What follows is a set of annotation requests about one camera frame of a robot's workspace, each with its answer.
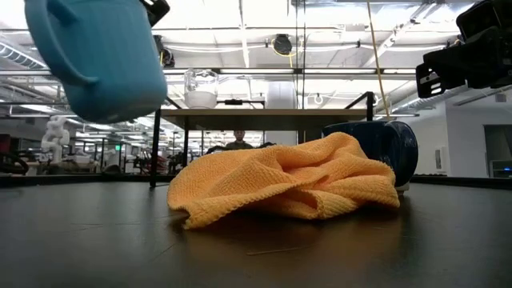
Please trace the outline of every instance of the dark blue mug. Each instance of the dark blue mug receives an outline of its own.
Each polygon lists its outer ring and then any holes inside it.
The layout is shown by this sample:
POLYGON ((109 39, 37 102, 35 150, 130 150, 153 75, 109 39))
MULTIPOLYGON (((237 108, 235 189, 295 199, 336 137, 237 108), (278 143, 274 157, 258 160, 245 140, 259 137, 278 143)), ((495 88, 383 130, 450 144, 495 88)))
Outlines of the dark blue mug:
POLYGON ((368 158, 390 166, 396 176, 396 187, 408 183, 413 176, 418 164, 418 142, 412 129, 404 122, 340 123, 322 129, 324 136, 334 132, 353 136, 368 158))

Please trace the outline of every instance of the person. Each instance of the person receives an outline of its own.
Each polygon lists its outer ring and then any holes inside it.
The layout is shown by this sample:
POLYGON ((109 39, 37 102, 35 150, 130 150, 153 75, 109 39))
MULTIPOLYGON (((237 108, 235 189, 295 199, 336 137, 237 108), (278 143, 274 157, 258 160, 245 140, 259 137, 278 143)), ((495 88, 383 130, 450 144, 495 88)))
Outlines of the person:
POLYGON ((241 150, 241 149, 252 149, 252 145, 243 141, 243 137, 246 135, 244 130, 236 130, 233 132, 235 137, 235 141, 231 143, 227 143, 226 148, 230 150, 241 150))

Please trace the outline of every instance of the microfiber towel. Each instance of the microfiber towel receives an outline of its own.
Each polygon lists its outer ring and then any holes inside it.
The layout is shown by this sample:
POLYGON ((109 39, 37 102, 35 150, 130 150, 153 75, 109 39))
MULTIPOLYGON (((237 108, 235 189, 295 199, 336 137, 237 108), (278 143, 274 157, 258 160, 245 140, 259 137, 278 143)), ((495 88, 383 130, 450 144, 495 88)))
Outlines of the microfiber towel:
POLYGON ((297 146, 208 154, 170 183, 167 203, 186 210, 185 228, 207 226, 238 209, 326 219, 367 202, 399 207, 394 173, 368 159, 344 133, 297 146))

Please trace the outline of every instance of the shelf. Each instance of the shelf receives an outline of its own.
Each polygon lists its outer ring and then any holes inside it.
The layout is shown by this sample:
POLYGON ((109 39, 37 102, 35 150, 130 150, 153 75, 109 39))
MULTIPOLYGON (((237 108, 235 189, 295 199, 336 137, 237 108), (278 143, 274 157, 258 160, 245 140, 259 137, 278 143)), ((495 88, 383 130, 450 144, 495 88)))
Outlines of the shelf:
POLYGON ((162 118, 190 130, 309 130, 363 120, 364 109, 180 109, 162 110, 162 118))

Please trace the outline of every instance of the dark tabletop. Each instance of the dark tabletop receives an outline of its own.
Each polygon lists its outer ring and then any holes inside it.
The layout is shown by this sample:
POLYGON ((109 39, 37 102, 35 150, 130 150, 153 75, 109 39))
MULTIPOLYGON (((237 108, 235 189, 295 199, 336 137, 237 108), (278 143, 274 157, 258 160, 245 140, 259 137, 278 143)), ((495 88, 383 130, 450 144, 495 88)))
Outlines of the dark tabletop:
POLYGON ((182 230, 166 186, 0 190, 0 287, 511 287, 512 192, 411 185, 399 210, 182 230))

